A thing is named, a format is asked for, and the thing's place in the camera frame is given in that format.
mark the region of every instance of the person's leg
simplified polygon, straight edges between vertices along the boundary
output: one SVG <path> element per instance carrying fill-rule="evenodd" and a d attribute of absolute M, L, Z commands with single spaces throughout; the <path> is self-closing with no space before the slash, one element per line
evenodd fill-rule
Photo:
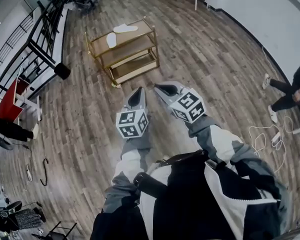
<path fill-rule="evenodd" d="M 7 122 L 0 119 L 0 134 L 3 134 L 7 138 L 15 139 L 17 141 L 26 142 L 28 139 L 36 139 L 39 131 L 38 124 L 35 125 L 33 131 L 23 129 L 21 126 Z"/>
<path fill-rule="evenodd" d="M 280 99 L 278 99 L 272 106 L 271 109 L 274 112 L 278 112 L 280 110 L 287 110 L 297 106 L 299 103 L 295 102 L 292 98 L 291 94 L 287 94 Z"/>
<path fill-rule="evenodd" d="M 279 91 L 287 94 L 291 92 L 291 85 L 289 83 L 280 82 L 275 79 L 271 79 L 268 74 L 264 75 L 264 80 L 262 83 L 262 88 L 265 90 L 268 86 L 272 86 L 274 88 L 277 88 Z"/>
<path fill-rule="evenodd" d="M 285 94 L 291 94 L 291 92 L 292 92 L 292 86 L 289 83 L 280 82 L 275 79 L 270 79 L 269 84 L 270 84 L 270 86 L 277 88 L 279 91 L 281 91 Z"/>
<path fill-rule="evenodd" d="M 34 133 L 32 131 L 23 129 L 20 125 L 13 122 L 7 122 L 4 133 L 2 132 L 2 134 L 8 138 L 22 142 L 26 142 L 28 139 L 34 138 Z"/>

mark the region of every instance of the white insole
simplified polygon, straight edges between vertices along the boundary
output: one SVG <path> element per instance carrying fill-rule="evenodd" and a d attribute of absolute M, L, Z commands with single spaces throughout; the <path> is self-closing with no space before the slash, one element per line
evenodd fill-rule
<path fill-rule="evenodd" d="M 113 32 L 115 33 L 124 33 L 124 32 L 137 31 L 137 30 L 138 30 L 137 26 L 127 26 L 126 24 L 115 26 L 113 28 Z"/>
<path fill-rule="evenodd" d="M 116 47 L 117 45 L 117 37 L 116 34 L 111 32 L 106 36 L 106 42 L 109 46 L 109 48 Z"/>

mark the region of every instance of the white cable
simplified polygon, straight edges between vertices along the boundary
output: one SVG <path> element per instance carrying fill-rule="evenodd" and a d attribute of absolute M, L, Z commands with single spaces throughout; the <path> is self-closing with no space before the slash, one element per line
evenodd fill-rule
<path fill-rule="evenodd" d="M 289 118 L 290 121 L 291 121 L 291 131 L 287 130 L 286 118 Z M 275 124 L 272 124 L 271 126 L 264 126 L 264 127 L 250 126 L 250 127 L 248 128 L 248 132 L 249 132 L 250 138 L 251 138 L 251 146 L 252 146 L 252 148 L 253 148 L 254 151 L 255 151 L 254 154 L 255 154 L 256 156 L 258 155 L 259 158 L 260 158 L 259 152 L 260 152 L 261 150 L 265 149 L 265 148 L 266 148 L 266 145 L 267 145 L 266 135 L 265 135 L 264 133 L 260 133 L 260 134 L 254 139 L 254 144 L 253 144 L 253 138 L 252 138 L 250 129 L 251 129 L 251 128 L 254 128 L 254 129 L 270 129 L 270 128 L 272 128 L 272 127 L 277 128 L 277 130 L 278 130 L 279 133 L 280 133 L 281 138 L 280 138 L 280 140 L 278 141 L 278 143 L 276 143 L 276 144 L 271 143 L 271 146 L 272 146 L 273 148 L 275 148 L 276 151 L 279 151 L 282 145 L 283 145 L 283 147 L 284 147 L 284 155 L 283 155 L 283 161 L 282 161 L 282 164 L 281 164 L 281 165 L 279 166 L 279 168 L 274 172 L 274 173 L 277 173 L 277 172 L 281 169 L 281 167 L 284 165 L 284 163 L 285 163 L 285 161 L 286 161 L 287 149 L 286 149 L 286 145 L 285 145 L 285 143 L 284 143 L 284 131 L 285 131 L 286 133 L 288 133 L 288 134 L 291 134 L 291 133 L 292 133 L 293 128 L 294 128 L 294 123 L 293 123 L 291 117 L 287 116 L 286 113 L 284 113 L 284 121 L 283 121 L 283 126 L 282 126 L 282 132 L 280 131 L 279 127 L 276 126 Z M 264 146 L 263 146 L 262 148 L 257 149 L 257 139 L 258 139 L 260 136 L 263 136 L 263 137 L 264 137 Z"/>
<path fill-rule="evenodd" d="M 27 163 L 25 166 L 27 167 L 27 165 L 30 165 L 31 168 L 31 176 L 33 176 L 33 170 L 32 170 L 32 150 L 29 149 L 31 152 L 31 156 L 29 157 L 29 163 Z M 28 184 L 31 183 L 34 180 L 34 178 L 32 178 L 31 180 L 27 180 L 26 181 L 26 188 L 23 189 L 23 191 L 27 192 L 28 191 Z"/>

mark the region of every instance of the power cord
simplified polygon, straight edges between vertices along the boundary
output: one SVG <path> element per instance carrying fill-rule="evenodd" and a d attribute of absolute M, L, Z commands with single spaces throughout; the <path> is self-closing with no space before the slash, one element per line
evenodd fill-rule
<path fill-rule="evenodd" d="M 26 150 L 30 150 L 30 153 L 31 153 L 31 155 L 30 155 L 30 157 L 29 157 L 29 163 L 27 163 L 25 166 L 26 166 L 26 168 L 27 168 L 27 177 L 28 177 L 28 168 L 30 168 L 30 174 L 31 174 L 31 179 L 28 177 L 28 180 L 26 181 L 26 188 L 24 188 L 23 189 L 23 191 L 28 191 L 28 185 L 29 185 L 29 183 L 31 183 L 32 181 L 33 181 L 33 177 L 32 177 L 32 175 L 33 175 L 33 170 L 32 170 L 32 156 L 33 156 L 33 154 L 32 154 L 32 150 L 31 150 L 31 148 L 29 148 L 27 145 L 25 145 L 25 144 L 17 144 L 17 145 L 20 145 L 20 146 L 23 146 Z"/>
<path fill-rule="evenodd" d="M 287 130 L 286 118 L 289 118 L 290 121 L 291 121 L 291 130 Z M 267 145 L 267 138 L 266 138 L 266 135 L 265 135 L 264 133 L 259 134 L 259 135 L 254 139 L 254 144 L 253 144 L 253 138 L 252 138 L 252 135 L 251 135 L 250 130 L 251 130 L 251 128 L 254 128 L 254 129 L 271 129 L 272 127 L 275 127 L 275 128 L 279 131 L 280 137 L 281 137 L 281 138 L 280 138 L 280 140 L 279 140 L 277 143 L 271 143 L 271 146 L 272 146 L 273 148 L 275 148 L 276 151 L 279 151 L 282 145 L 283 145 L 283 147 L 284 147 L 284 155 L 283 155 L 283 161 L 282 161 L 282 164 L 281 164 L 281 165 L 279 166 L 279 168 L 274 172 L 274 173 L 277 173 L 277 172 L 281 169 L 281 167 L 284 165 L 284 163 L 285 163 L 285 161 L 286 161 L 287 149 L 286 149 L 286 145 L 285 145 L 285 143 L 284 143 L 284 131 L 285 131 L 286 133 L 288 133 L 288 134 L 291 134 L 291 133 L 293 132 L 294 123 L 293 123 L 291 117 L 287 116 L 286 113 L 284 114 L 284 121 L 283 121 L 282 131 L 280 131 L 280 128 L 279 128 L 278 126 L 276 126 L 275 124 L 272 124 L 271 126 L 264 126 L 264 127 L 250 126 L 250 127 L 248 128 L 248 132 L 249 132 L 250 138 L 251 138 L 251 146 L 252 146 L 252 148 L 253 148 L 254 151 L 255 151 L 254 154 L 255 154 L 256 156 L 259 156 L 259 158 L 260 158 L 259 152 L 260 152 L 261 150 L 265 149 L 265 148 L 266 148 L 266 145 Z M 257 139 L 258 139 L 259 137 L 261 137 L 261 136 L 264 137 L 264 146 L 263 146 L 262 148 L 257 149 Z"/>

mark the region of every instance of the black chair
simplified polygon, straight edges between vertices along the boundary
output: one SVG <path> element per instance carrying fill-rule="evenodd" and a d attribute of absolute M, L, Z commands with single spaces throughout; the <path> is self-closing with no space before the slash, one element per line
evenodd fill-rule
<path fill-rule="evenodd" d="M 71 228 L 59 226 L 60 223 L 61 223 L 61 221 L 59 221 L 58 224 L 55 225 L 55 227 L 46 236 L 37 235 L 37 234 L 31 234 L 31 235 L 36 237 L 37 239 L 41 239 L 41 240 L 67 240 L 67 236 L 69 236 L 69 234 L 75 228 L 77 223 L 74 223 L 74 225 Z M 54 232 L 54 230 L 56 228 L 69 230 L 69 231 L 66 235 L 64 235 L 59 232 Z"/>

